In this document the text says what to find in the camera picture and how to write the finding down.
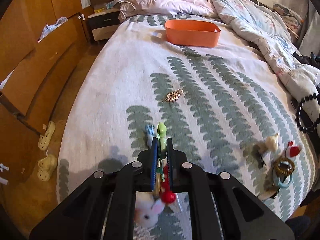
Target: blue plush toy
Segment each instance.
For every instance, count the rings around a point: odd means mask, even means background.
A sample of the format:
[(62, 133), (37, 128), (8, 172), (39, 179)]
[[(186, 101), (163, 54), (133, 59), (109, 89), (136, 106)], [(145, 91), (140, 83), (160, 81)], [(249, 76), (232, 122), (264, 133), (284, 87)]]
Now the blue plush toy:
[(147, 124), (144, 127), (146, 134), (147, 134), (147, 145), (148, 147), (151, 149), (152, 146), (152, 140), (154, 137), (156, 137), (156, 133), (155, 133), (155, 127), (153, 124)]

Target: blue hair tie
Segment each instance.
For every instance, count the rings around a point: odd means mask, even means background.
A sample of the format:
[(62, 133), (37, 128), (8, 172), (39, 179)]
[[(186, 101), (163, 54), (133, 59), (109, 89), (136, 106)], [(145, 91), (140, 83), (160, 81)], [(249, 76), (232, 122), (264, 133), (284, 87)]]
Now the blue hair tie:
[(280, 178), (277, 176), (276, 174), (276, 170), (273, 169), (273, 183), (275, 184), (275, 186), (278, 186), (280, 188), (287, 188), (289, 187), (289, 185), (293, 182), (293, 173), (291, 173), (290, 177), (289, 177), (289, 182), (288, 183), (284, 183), (281, 182)]

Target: yellow item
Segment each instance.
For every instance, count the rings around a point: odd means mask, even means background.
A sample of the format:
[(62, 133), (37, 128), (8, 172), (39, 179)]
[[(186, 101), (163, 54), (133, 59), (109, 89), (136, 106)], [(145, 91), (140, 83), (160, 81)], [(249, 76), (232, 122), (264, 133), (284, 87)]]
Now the yellow item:
[(44, 159), (38, 161), (38, 173), (37, 176), (42, 181), (48, 181), (51, 178), (52, 173), (58, 165), (58, 160), (52, 154), (49, 154)]
[(100, 9), (96, 9), (96, 10), (94, 10), (94, 13), (102, 12), (104, 9), (105, 9), (104, 7), (100, 8)]

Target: orange container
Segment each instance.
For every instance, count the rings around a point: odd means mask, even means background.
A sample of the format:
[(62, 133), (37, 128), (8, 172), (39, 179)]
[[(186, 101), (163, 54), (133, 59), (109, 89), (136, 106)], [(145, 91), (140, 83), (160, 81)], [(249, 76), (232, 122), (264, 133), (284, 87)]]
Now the orange container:
[(215, 47), (221, 30), (206, 21), (168, 20), (165, 23), (167, 40), (176, 45)]

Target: white bunny toy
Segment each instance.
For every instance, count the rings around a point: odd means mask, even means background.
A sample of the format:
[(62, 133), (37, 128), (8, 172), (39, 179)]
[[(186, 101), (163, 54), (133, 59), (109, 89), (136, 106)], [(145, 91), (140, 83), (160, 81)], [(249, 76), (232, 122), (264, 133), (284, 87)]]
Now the white bunny toy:
[(137, 191), (134, 221), (142, 227), (153, 227), (164, 207), (161, 199), (154, 201), (151, 192)]

